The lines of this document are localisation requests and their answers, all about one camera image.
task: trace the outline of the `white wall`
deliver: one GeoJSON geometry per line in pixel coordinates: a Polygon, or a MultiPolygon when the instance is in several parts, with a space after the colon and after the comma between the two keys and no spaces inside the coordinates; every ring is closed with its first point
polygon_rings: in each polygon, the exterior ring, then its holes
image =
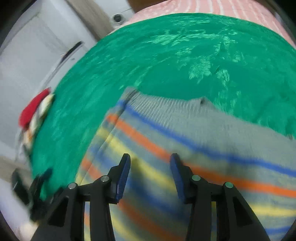
{"type": "Polygon", "coordinates": [[[3,214],[6,222],[10,226],[14,233],[17,233],[17,229],[28,223],[30,216],[28,210],[20,202],[19,199],[14,195],[11,190],[10,183],[0,178],[0,210],[3,214]]]}
{"type": "Polygon", "coordinates": [[[21,111],[52,66],[79,41],[86,51],[96,44],[65,0],[37,0],[11,29],[0,52],[0,155],[14,159],[21,111]]]}
{"type": "Polygon", "coordinates": [[[115,14],[121,13],[126,20],[129,20],[134,11],[127,0],[94,0],[111,18],[115,14]]]}
{"type": "Polygon", "coordinates": [[[65,0],[43,0],[38,16],[68,49],[81,40],[88,49],[96,44],[95,38],[65,0]]]}

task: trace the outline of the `green cloth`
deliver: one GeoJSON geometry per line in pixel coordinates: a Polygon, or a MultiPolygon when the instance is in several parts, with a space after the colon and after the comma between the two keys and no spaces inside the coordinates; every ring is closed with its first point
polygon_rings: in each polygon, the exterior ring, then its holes
{"type": "Polygon", "coordinates": [[[32,154],[33,175],[54,169],[47,193],[74,181],[105,113],[127,86],[168,98],[206,96],[243,120],[296,134],[296,51],[281,36],[212,14],[149,19],[99,41],[55,90],[32,154]]]}

